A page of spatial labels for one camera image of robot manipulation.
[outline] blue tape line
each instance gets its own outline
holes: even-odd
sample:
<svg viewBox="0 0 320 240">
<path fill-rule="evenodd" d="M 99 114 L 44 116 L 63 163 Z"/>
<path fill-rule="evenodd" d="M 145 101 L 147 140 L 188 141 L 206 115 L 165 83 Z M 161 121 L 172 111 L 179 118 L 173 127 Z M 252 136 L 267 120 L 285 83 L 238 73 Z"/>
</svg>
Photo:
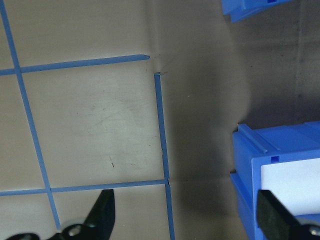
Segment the blue tape line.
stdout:
<svg viewBox="0 0 320 240">
<path fill-rule="evenodd" d="M 154 85 L 155 85 L 156 108 L 157 108 L 157 113 L 158 113 L 160 142 L 161 142 L 161 148 L 162 148 L 163 173 L 164 173 L 164 178 L 169 179 L 170 178 L 169 162 L 168 162 L 166 129 L 165 129 L 163 102 L 162 102 L 161 74 L 160 73 L 156 73 L 154 75 Z"/>
<path fill-rule="evenodd" d="M 17 55 L 17 52 L 16 52 L 14 38 L 12 36 L 12 32 L 11 32 L 11 28 L 10 28 L 9 19 L 8 19 L 8 15 L 7 15 L 7 11 L 6 11 L 4 0 L 0 0 L 0 13 L 1 13 L 1 17 L 2 17 L 2 23 L 3 23 L 4 31 L 5 31 L 5 34 L 6 34 L 6 38 L 7 38 L 8 44 L 9 44 L 9 50 L 10 50 L 10 53 L 11 53 L 13 66 L 14 66 L 15 70 L 18 70 L 20 68 L 18 55 Z"/>
<path fill-rule="evenodd" d="M 28 189 L 28 190 L 0 191 L 0 196 L 46 194 L 46 193 L 47 193 L 47 189 Z"/>
<path fill-rule="evenodd" d="M 142 61 L 142 60 L 148 60 L 148 59 L 150 59 L 149 56 L 138 54 L 138 55 L 116 56 L 116 57 L 79 60 L 79 61 L 66 61 L 66 62 L 58 62 L 58 63 L 44 64 L 44 65 L 24 66 L 24 67 L 21 67 L 21 72 L 31 73 L 31 72 L 39 72 L 39 71 L 47 71 L 47 70 L 55 70 L 55 69 L 67 69 L 67 68 L 76 68 L 76 67 L 85 67 L 85 66 L 126 63 L 126 62 Z"/>
<path fill-rule="evenodd" d="M 61 193 L 61 192 L 73 192 L 73 191 L 85 191 L 85 190 L 117 189 L 117 188 L 127 188 L 127 187 L 137 187 L 137 186 L 160 185 L 165 183 L 166 181 L 164 179 L 149 180 L 149 181 L 132 181 L 132 182 L 120 182 L 120 183 L 87 185 L 87 186 L 53 187 L 51 188 L 51 191 L 53 193 Z"/>
<path fill-rule="evenodd" d="M 165 183 L 166 211 L 168 214 L 170 240 L 175 240 L 174 214 L 172 211 L 172 198 L 169 180 Z"/>
<path fill-rule="evenodd" d="M 16 73 L 16 71 L 13 68 L 0 70 L 0 76 L 12 75 L 15 73 Z"/>
<path fill-rule="evenodd" d="M 20 88 L 20 92 L 21 92 L 21 97 L 22 97 L 25 113 L 26 113 L 26 116 L 27 116 L 27 119 L 28 119 L 30 131 L 31 131 L 31 136 L 32 136 L 32 139 L 33 139 L 34 147 L 35 147 L 35 152 L 36 152 L 36 155 L 37 155 L 37 158 L 38 158 L 38 162 L 39 162 L 39 166 L 40 166 L 43 182 L 44 182 L 44 185 L 45 185 L 46 193 L 47 193 L 47 196 L 48 196 L 48 199 L 49 199 L 49 202 L 50 202 L 50 206 L 51 206 L 51 210 L 52 210 L 52 214 L 53 214 L 53 217 L 54 217 L 55 226 L 56 226 L 57 229 L 60 229 L 61 225 L 60 225 L 60 221 L 59 221 L 59 218 L 58 218 L 58 213 L 57 213 L 55 201 L 54 201 L 51 189 L 50 189 L 47 170 L 46 170 L 44 159 L 43 159 L 43 156 L 42 156 L 42 152 L 41 152 L 41 148 L 40 148 L 40 144 L 39 144 L 39 139 L 38 139 L 38 135 L 37 135 L 34 119 L 32 117 L 31 108 L 30 108 L 30 104 L 29 104 L 29 100 L 28 100 L 28 96 L 27 96 L 27 91 L 26 91 L 24 79 L 22 77 L 21 68 L 20 68 L 20 65 L 19 65 L 19 60 L 18 60 L 18 55 L 17 55 L 17 52 L 16 52 L 14 38 L 12 36 L 8 15 L 7 15 L 5 3 L 4 3 L 3 0 L 0 0 L 0 13 L 1 13 L 1 17 L 2 17 L 2 22 L 3 22 L 6 38 L 7 38 L 8 44 L 9 44 L 9 49 L 10 49 L 10 53 L 11 53 L 11 57 L 12 57 L 13 65 L 14 65 L 16 78 L 17 78 L 18 85 L 19 85 L 19 88 Z"/>
<path fill-rule="evenodd" d="M 175 240 L 175 228 L 174 228 L 174 217 L 172 210 L 172 198 L 171 198 L 171 188 L 169 184 L 169 162 L 168 162 L 168 152 L 167 152 L 167 141 L 166 141 L 166 129 L 165 129 L 165 118 L 164 118 L 164 108 L 162 101 L 162 91 L 161 91 L 161 73 L 157 72 L 154 74 L 154 85 L 155 85 L 155 96 L 156 96 L 156 108 L 158 112 L 158 123 L 160 132 L 160 141 L 162 148 L 162 162 L 163 162 L 163 173 L 165 178 L 165 198 L 166 198 L 166 210 L 168 215 L 169 233 L 170 240 Z"/>
</svg>

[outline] beige floor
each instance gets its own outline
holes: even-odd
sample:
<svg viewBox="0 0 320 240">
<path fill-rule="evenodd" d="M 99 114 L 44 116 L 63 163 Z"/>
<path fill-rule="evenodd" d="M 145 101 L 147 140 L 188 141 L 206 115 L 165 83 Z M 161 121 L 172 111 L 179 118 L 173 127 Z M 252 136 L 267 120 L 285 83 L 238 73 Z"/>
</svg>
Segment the beige floor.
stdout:
<svg viewBox="0 0 320 240">
<path fill-rule="evenodd" d="M 319 1 L 237 23 L 219 0 L 4 2 L 22 67 L 151 57 L 23 74 L 51 187 L 163 179 L 153 80 L 162 72 L 175 238 L 247 239 L 229 179 L 232 132 L 320 119 Z M 12 68 L 2 24 L 0 55 L 0 70 Z M 0 76 L 0 100 L 0 192 L 43 188 L 15 75 Z M 84 218 L 98 194 L 54 193 L 61 223 Z M 170 239 L 163 185 L 115 197 L 113 240 Z M 1 196 L 0 213 L 0 239 L 56 231 L 45 194 Z"/>
</svg>

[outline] beige surface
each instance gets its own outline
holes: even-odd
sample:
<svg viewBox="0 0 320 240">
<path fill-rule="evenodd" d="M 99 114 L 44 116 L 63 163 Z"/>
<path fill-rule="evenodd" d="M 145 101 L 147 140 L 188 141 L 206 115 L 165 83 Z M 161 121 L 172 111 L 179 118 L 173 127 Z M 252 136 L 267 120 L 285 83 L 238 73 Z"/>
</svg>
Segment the beige surface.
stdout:
<svg viewBox="0 0 320 240">
<path fill-rule="evenodd" d="M 0 103 L 0 191 L 43 188 L 15 76 L 0 76 Z"/>
<path fill-rule="evenodd" d="M 163 179 L 151 69 L 141 61 L 23 75 L 52 187 Z"/>
<path fill-rule="evenodd" d="M 0 239 L 37 233 L 48 239 L 57 231 L 46 194 L 0 196 Z"/>
<path fill-rule="evenodd" d="M 150 53 L 146 0 L 5 5 L 21 66 Z"/>
<path fill-rule="evenodd" d="M 99 194 L 100 190 L 54 193 L 61 222 L 85 218 Z M 170 239 L 164 185 L 116 188 L 114 197 L 112 240 Z"/>
<path fill-rule="evenodd" d="M 9 46 L 7 42 L 7 37 L 2 22 L 0 19 L 0 70 L 2 69 L 11 69 L 14 67 L 9 51 Z"/>
</svg>

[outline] scuff mark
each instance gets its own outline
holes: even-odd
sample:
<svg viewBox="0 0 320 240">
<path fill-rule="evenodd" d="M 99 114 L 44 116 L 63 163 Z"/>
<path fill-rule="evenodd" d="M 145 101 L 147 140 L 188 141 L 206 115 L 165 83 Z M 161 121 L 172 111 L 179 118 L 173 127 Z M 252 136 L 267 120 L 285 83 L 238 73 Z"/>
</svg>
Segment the scuff mark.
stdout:
<svg viewBox="0 0 320 240">
<path fill-rule="evenodd" d="M 114 163 L 112 162 L 112 158 L 111 158 L 111 156 L 109 156 L 109 159 L 110 159 L 110 162 L 111 162 L 112 167 L 114 168 L 114 167 L 115 167 L 115 165 L 114 165 Z"/>
</svg>

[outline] white label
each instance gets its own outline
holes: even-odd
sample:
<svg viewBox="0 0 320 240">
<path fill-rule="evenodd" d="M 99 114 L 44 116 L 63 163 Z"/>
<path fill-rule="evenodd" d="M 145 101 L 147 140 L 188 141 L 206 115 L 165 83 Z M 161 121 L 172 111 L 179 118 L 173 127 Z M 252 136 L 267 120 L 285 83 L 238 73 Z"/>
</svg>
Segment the white label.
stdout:
<svg viewBox="0 0 320 240">
<path fill-rule="evenodd" d="M 294 215 L 320 214 L 320 158 L 261 166 L 261 186 Z"/>
</svg>

